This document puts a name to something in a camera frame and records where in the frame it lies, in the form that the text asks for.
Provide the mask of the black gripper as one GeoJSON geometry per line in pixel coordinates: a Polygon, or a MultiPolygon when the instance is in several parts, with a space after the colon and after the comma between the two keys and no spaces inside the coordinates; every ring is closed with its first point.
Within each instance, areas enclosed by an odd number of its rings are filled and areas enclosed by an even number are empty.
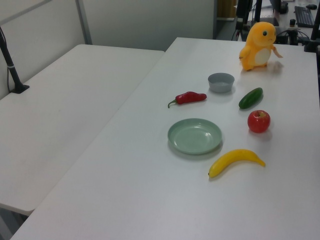
{"type": "Polygon", "coordinates": [[[251,10],[252,1],[251,0],[238,0],[236,6],[236,16],[241,16],[236,18],[235,29],[242,31],[245,25],[245,17],[251,10]]]}

